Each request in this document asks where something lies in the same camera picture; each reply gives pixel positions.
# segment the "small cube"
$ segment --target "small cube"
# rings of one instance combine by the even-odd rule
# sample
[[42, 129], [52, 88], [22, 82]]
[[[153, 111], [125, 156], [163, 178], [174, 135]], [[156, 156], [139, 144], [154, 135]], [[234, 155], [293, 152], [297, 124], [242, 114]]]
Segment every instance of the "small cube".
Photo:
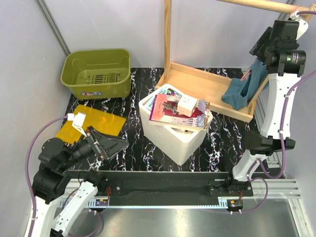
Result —
[[177, 112], [191, 117], [198, 100], [189, 95], [183, 95], [178, 103]]

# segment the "pink book cover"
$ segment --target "pink book cover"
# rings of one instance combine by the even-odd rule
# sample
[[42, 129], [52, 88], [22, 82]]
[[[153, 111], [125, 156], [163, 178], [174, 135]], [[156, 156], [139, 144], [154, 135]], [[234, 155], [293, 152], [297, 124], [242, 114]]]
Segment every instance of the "pink book cover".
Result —
[[198, 100], [192, 116], [188, 117], [177, 112], [180, 99], [179, 96], [157, 94], [149, 120], [161, 122], [161, 125], [169, 123], [205, 130], [207, 128], [209, 103], [205, 100]]

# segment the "book cover illustration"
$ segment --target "book cover illustration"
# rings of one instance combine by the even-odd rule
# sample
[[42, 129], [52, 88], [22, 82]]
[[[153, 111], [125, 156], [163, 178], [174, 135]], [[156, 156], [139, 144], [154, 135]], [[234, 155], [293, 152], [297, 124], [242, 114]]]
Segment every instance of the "book cover illustration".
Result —
[[206, 130], [209, 103], [205, 100], [198, 100], [192, 116], [188, 117], [177, 112], [177, 104], [180, 99], [180, 96], [156, 95], [149, 120], [155, 122], [156, 125], [169, 123], [177, 125], [177, 127], [192, 127]]
[[[168, 89], [167, 88], [159, 88], [156, 91], [155, 95], [157, 95], [157, 94], [176, 95], [176, 96], [180, 96], [180, 97], [182, 96], [181, 94], [179, 94], [178, 92], [176, 92], [176, 91], [174, 91], [173, 89], [170, 89], [170, 88], [168, 88]], [[147, 109], [149, 109], [150, 111], [152, 110], [153, 105], [154, 105], [155, 95], [152, 98], [150, 98], [150, 100], [147, 101], [147, 103], [145, 104], [145, 107]]]

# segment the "black marble tabletop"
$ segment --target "black marble tabletop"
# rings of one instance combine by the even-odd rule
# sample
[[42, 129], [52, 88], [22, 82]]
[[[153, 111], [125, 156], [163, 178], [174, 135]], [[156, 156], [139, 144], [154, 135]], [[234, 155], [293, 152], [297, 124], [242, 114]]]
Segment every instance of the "black marble tabletop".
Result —
[[[202, 70], [225, 77], [242, 77], [241, 69], [203, 68]], [[80, 101], [73, 95], [67, 113], [83, 104], [126, 118], [119, 136], [129, 141], [129, 146], [109, 161], [89, 158], [75, 166], [74, 170], [120, 171], [230, 171], [241, 158], [245, 133], [258, 130], [255, 119], [246, 123], [213, 112], [213, 120], [201, 146], [183, 164], [177, 165], [148, 138], [144, 136], [138, 108], [140, 100], [155, 90], [163, 68], [132, 68], [130, 95], [125, 98]]]

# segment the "yellow sheet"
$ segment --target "yellow sheet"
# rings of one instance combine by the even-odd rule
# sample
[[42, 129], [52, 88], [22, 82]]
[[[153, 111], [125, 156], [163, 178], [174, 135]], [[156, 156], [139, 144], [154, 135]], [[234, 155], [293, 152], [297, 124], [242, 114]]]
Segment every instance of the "yellow sheet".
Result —
[[[118, 136], [126, 119], [112, 115], [101, 110], [96, 110], [88, 106], [78, 105], [74, 111], [76, 115], [78, 112], [86, 114], [82, 128], [84, 130], [89, 126], [93, 126], [97, 131]], [[72, 121], [67, 121], [65, 125], [59, 130], [56, 137], [64, 142], [74, 143], [79, 140], [81, 133], [72, 127]]]

